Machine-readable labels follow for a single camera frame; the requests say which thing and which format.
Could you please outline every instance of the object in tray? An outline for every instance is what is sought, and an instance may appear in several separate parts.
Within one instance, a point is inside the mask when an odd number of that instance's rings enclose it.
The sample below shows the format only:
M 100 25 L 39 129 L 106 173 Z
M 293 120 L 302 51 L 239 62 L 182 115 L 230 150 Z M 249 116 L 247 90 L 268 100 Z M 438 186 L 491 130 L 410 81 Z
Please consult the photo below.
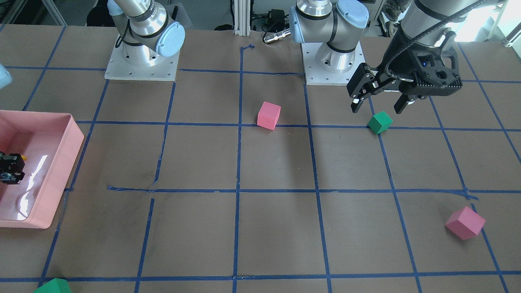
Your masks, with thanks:
M 22 155 L 7 155 L 0 151 L 0 181 L 5 184 L 19 184 L 26 175 L 22 172 L 25 165 Z

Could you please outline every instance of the green cube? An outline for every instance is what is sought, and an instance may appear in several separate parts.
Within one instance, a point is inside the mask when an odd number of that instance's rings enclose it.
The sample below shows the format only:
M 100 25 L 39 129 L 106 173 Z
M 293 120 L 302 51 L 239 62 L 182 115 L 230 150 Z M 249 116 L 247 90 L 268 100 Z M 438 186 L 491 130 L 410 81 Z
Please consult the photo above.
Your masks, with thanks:
M 52 279 L 42 287 L 36 289 L 34 293 L 71 293 L 69 284 L 64 279 Z
M 385 112 L 380 112 L 378 114 L 373 115 L 369 123 L 367 124 L 371 130 L 376 133 L 382 133 L 391 126 L 392 119 Z

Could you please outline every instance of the blue joint cap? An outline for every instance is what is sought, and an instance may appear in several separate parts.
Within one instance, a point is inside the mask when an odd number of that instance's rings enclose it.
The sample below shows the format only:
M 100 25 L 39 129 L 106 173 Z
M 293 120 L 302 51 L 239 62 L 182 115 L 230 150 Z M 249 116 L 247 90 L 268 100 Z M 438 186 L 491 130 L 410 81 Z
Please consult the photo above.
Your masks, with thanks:
M 305 43 L 304 35 L 302 34 L 302 29 L 300 28 L 299 15 L 295 10 L 295 6 L 291 6 L 290 8 L 290 31 L 295 43 Z
M 367 26 L 369 11 L 357 0 L 338 0 L 337 10 L 338 14 L 354 27 L 365 29 Z
M 13 82 L 13 77 L 9 74 L 7 69 L 0 64 L 0 89 Z
M 177 21 L 167 26 L 165 31 L 159 37 L 156 45 L 156 52 L 163 57 L 172 57 L 184 43 L 185 31 L 184 27 Z
M 116 2 L 114 2 L 114 0 L 108 0 L 107 7 L 108 7 L 108 13 L 110 14 L 110 16 L 116 16 L 116 15 L 123 14 L 123 9 L 121 9 L 121 7 L 119 7 L 119 5 L 116 4 Z

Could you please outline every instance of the black cable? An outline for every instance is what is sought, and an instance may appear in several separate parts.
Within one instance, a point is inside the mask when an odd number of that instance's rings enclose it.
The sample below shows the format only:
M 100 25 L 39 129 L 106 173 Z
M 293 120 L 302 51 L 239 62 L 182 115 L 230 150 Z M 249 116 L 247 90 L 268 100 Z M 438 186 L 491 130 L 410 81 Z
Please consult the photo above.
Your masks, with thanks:
M 426 29 L 425 31 L 423 31 L 419 35 L 417 35 L 414 38 L 412 38 L 408 43 L 406 43 L 400 49 L 398 49 L 398 51 L 394 55 L 392 55 L 392 57 L 387 61 L 386 66 L 384 68 L 385 73 L 389 77 L 396 78 L 396 79 L 399 79 L 399 80 L 408 81 L 408 82 L 412 82 L 411 79 L 406 79 L 406 78 L 400 77 L 398 74 L 393 73 L 392 70 L 389 69 L 389 65 L 391 65 L 391 62 L 393 62 L 400 54 L 402 54 L 405 50 L 407 50 L 410 46 L 412 46 L 416 41 L 418 41 L 420 39 L 423 39 L 428 34 L 430 34 L 430 33 L 434 32 L 434 31 L 440 29 L 441 27 L 443 27 L 447 23 L 455 20 L 456 18 L 459 18 L 459 17 L 465 15 L 466 13 L 470 12 L 472 9 L 478 7 L 479 5 L 483 4 L 486 1 L 487 0 L 476 1 L 473 4 L 470 4 L 469 6 L 461 9 L 460 11 L 458 11 L 458 12 L 454 13 L 453 15 L 445 18 L 444 20 L 440 21 L 439 23 L 433 25 L 432 27 Z
M 123 33 L 123 36 L 119 36 L 118 40 L 116 41 L 116 46 L 115 46 L 116 48 L 119 48 L 119 46 L 121 46 L 121 43 L 123 42 L 123 40 L 127 36 L 127 32 L 129 30 L 130 30 L 130 20 L 127 22 L 127 27 L 125 28 L 125 32 Z

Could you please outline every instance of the mounting plate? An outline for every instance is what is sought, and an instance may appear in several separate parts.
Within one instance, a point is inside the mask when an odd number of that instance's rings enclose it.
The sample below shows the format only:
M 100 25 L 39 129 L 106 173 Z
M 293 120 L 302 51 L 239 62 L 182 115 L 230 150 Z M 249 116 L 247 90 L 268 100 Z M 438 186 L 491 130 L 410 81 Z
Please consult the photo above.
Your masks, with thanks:
M 301 46 L 302 49 L 302 61 L 304 63 L 304 71 L 306 73 L 306 84 L 311 86 L 346 86 L 353 77 L 355 70 L 358 68 L 360 63 L 365 62 L 364 53 L 362 53 L 362 46 L 360 42 L 356 45 L 355 49 L 355 61 L 353 67 L 343 74 L 335 74 L 322 69 L 317 61 L 315 55 L 317 54 L 318 48 L 321 43 L 304 43 Z
M 152 67 L 136 67 L 127 62 L 123 46 L 114 48 L 105 72 L 105 79 L 175 81 L 179 52 L 172 57 L 162 57 Z

